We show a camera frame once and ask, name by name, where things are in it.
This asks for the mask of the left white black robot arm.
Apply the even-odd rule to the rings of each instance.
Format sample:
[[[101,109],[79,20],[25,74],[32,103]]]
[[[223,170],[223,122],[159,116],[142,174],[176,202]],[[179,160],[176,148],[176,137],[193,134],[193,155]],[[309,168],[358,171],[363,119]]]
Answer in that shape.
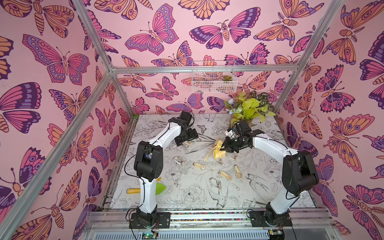
[[[178,117],[169,119],[166,127],[155,137],[138,143],[137,153],[133,156],[135,177],[141,181],[136,216],[145,228],[157,225],[156,187],[164,168],[164,150],[171,142],[181,146],[198,138],[197,131],[192,128],[191,120],[194,119],[192,113],[182,111]]]

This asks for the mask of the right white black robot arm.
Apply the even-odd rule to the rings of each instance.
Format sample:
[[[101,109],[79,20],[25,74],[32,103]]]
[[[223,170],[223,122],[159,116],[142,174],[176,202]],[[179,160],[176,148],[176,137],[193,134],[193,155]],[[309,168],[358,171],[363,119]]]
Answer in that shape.
[[[306,150],[296,150],[270,138],[261,130],[252,130],[243,120],[226,131],[222,150],[238,153],[245,148],[261,150],[282,164],[283,187],[266,205],[264,220],[271,227],[280,226],[289,217],[289,210],[303,192],[320,182],[313,156]]]

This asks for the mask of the peach strap silver buckle watch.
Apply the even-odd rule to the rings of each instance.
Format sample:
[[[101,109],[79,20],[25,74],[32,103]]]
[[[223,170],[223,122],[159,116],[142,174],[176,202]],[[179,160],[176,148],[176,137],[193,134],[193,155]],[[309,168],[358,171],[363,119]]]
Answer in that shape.
[[[192,147],[194,145],[194,141],[185,141],[183,142],[183,146],[186,148]]]

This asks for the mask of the yellow cleaning cloth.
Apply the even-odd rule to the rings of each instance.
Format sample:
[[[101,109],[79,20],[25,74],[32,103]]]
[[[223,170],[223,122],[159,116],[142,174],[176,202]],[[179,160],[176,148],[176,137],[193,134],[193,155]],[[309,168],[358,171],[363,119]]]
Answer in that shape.
[[[213,147],[213,153],[214,153],[214,159],[215,160],[220,159],[226,155],[226,151],[221,150],[223,143],[224,143],[223,141],[218,140],[217,143]]]

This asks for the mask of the square silver face watch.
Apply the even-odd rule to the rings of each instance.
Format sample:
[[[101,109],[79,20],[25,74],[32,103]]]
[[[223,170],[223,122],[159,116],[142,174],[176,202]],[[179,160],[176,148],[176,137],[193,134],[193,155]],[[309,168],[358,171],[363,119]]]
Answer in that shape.
[[[216,189],[221,189],[221,182],[216,178],[209,179],[210,185]]]

